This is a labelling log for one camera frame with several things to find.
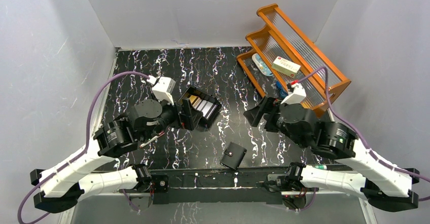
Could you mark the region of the black box of cards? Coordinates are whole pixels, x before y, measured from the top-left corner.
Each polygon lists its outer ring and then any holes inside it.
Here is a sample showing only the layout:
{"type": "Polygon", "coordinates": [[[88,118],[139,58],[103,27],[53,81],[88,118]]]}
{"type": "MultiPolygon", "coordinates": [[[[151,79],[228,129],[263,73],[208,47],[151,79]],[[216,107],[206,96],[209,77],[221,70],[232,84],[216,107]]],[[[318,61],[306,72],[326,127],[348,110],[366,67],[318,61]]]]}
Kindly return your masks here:
{"type": "Polygon", "coordinates": [[[214,96],[190,86],[176,103],[183,129],[208,130],[217,119],[221,103],[214,96]]]}

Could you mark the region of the black card holder wallet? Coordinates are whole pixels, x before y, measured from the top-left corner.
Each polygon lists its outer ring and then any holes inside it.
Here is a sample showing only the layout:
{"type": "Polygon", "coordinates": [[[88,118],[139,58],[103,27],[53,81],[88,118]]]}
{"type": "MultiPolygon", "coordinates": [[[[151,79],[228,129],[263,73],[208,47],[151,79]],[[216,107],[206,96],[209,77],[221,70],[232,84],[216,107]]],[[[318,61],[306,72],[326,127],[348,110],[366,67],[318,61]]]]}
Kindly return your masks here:
{"type": "Polygon", "coordinates": [[[236,171],[239,168],[246,152],[246,148],[234,142],[230,142],[223,152],[223,157],[220,160],[220,164],[224,167],[236,171]]]}

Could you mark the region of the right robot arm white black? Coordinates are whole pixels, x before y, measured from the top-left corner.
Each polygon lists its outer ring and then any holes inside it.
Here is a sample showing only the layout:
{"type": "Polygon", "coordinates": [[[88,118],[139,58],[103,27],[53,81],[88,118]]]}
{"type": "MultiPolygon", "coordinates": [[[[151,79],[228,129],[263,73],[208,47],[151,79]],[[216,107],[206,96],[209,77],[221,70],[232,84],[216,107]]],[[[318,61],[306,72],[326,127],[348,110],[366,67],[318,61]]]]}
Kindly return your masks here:
{"type": "Polygon", "coordinates": [[[418,183],[417,170],[401,172],[382,164],[382,158],[365,148],[358,135],[339,122],[324,121],[301,104],[280,103],[265,97],[257,106],[244,112],[249,124],[265,120],[265,130],[282,133],[299,147],[310,148],[321,157],[335,160],[352,173],[318,169],[293,162],[285,176],[268,180],[263,186],[274,191],[326,189],[367,200],[387,212],[416,209],[419,196],[412,186],[418,183]]]}

